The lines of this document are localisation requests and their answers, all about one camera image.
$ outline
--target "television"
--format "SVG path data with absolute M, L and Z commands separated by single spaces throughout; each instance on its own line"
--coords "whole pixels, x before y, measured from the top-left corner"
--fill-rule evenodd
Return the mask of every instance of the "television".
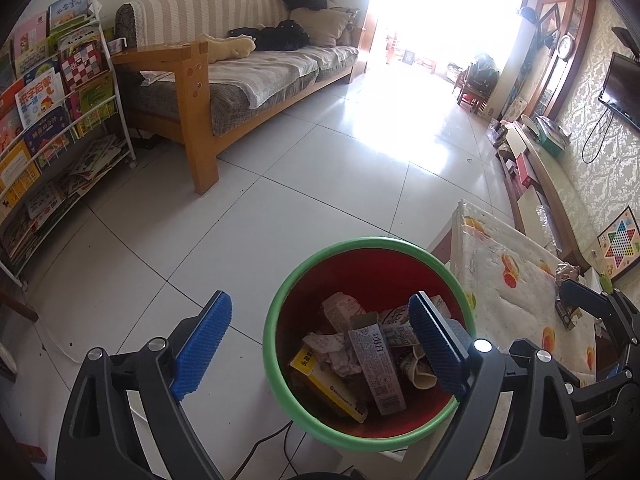
M 598 100 L 640 131 L 640 64 L 614 52 Z

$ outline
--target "chinese checkers board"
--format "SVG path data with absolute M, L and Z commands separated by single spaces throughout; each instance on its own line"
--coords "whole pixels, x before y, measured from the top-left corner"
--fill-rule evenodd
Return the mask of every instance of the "chinese checkers board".
M 640 232 L 631 208 L 627 207 L 598 237 L 606 263 L 607 276 L 613 281 L 640 260 Z

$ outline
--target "blue gripper pad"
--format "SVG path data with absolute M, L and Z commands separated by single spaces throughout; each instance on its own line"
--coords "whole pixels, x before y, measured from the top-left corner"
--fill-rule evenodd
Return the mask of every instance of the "blue gripper pad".
M 462 400 L 468 391 L 465 362 L 471 338 L 462 325 L 456 323 L 459 326 L 453 328 L 446 321 L 424 293 L 409 300 L 409 322 L 442 389 Z M 456 334 L 460 329 L 466 335 L 465 342 Z
M 218 345 L 231 323 L 231 298 L 224 292 L 209 300 L 196 328 L 182 346 L 174 363 L 174 381 L 170 390 L 180 402 L 198 389 Z

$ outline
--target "green rim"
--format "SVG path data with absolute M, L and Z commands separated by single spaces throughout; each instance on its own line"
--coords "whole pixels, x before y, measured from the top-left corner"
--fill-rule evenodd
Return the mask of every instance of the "green rim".
M 453 292 L 453 295 L 456 297 L 460 309 L 462 310 L 466 330 L 471 334 L 471 336 L 475 336 L 476 328 L 471 315 L 471 310 L 469 309 L 468 302 L 466 300 L 466 295 L 462 291 L 462 287 L 455 276 L 449 272 L 449 270 L 437 258 L 429 254 L 424 249 L 410 244 L 409 242 L 405 242 L 404 240 L 382 237 L 356 238 L 337 243 L 317 252 L 300 264 L 282 283 L 271 302 L 269 313 L 267 314 L 267 319 L 264 323 L 264 333 L 262 336 L 262 359 L 267 379 L 276 400 L 281 407 L 289 413 L 293 421 L 300 428 L 309 432 L 318 440 L 321 440 L 329 446 L 351 451 L 378 452 L 408 446 L 409 444 L 424 438 L 434 431 L 439 424 L 454 412 L 458 406 L 458 402 L 454 397 L 452 397 L 446 406 L 429 422 L 420 428 L 416 428 L 415 430 L 402 435 L 389 438 L 362 438 L 341 433 L 340 431 L 329 428 L 320 422 L 320 420 L 310 415 L 307 410 L 300 405 L 296 397 L 293 396 L 284 380 L 284 377 L 282 376 L 280 366 L 278 365 L 275 347 L 276 324 L 278 322 L 278 317 L 280 316 L 280 310 L 282 309 L 282 305 L 284 304 L 289 291 L 298 282 L 298 280 L 311 268 L 331 256 L 355 249 L 367 248 L 389 249 L 399 253 L 408 254 L 434 270 L 434 272 L 443 279 Z

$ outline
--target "tile floor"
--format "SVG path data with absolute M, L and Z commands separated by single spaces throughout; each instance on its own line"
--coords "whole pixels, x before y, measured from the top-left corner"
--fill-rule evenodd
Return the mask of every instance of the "tile floor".
M 185 412 L 229 478 L 258 439 L 288 420 L 262 370 L 262 325 L 285 277 L 340 240 L 395 236 L 427 247 L 459 199 L 513 224 L 486 123 L 451 85 L 398 64 L 300 101 L 220 155 L 220 181 L 193 192 L 182 147 L 139 150 L 59 224 L 26 269 L 36 324 L 0 312 L 18 367 L 0 380 L 16 437 L 40 446 L 53 478 L 60 423 L 85 353 L 139 349 L 194 316 L 217 289 L 234 301 L 226 334 Z M 140 407 L 140 400 L 131 403 Z M 154 472 L 167 476 L 148 426 L 136 425 Z M 299 472 L 335 470 L 336 451 L 293 427 Z M 278 437 L 241 480 L 293 475 Z

